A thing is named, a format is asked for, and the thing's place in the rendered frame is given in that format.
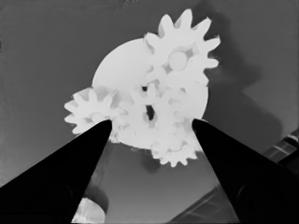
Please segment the white round carrier with pins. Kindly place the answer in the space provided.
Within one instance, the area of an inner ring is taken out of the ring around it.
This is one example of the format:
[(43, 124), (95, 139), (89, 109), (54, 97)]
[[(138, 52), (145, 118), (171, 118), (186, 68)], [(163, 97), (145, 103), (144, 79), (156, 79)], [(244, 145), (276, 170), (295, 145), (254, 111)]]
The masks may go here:
[(146, 74), (152, 70), (147, 59), (149, 51), (140, 39), (126, 42), (111, 51), (99, 64), (94, 77), (93, 86), (98, 89), (116, 89), (120, 92), (117, 106), (121, 109), (123, 125), (116, 131), (111, 131), (110, 140), (122, 142), (134, 147), (152, 148), (155, 141), (144, 141), (128, 130), (128, 123), (122, 118), (128, 114), (121, 105), (131, 101), (132, 88), (141, 86), (145, 91), (150, 83), (154, 83), (160, 91), (170, 91), (170, 104), (174, 109), (176, 122), (201, 118), (206, 110), (207, 86), (192, 84), (190, 87), (170, 88), (163, 86), (159, 80), (147, 81)]

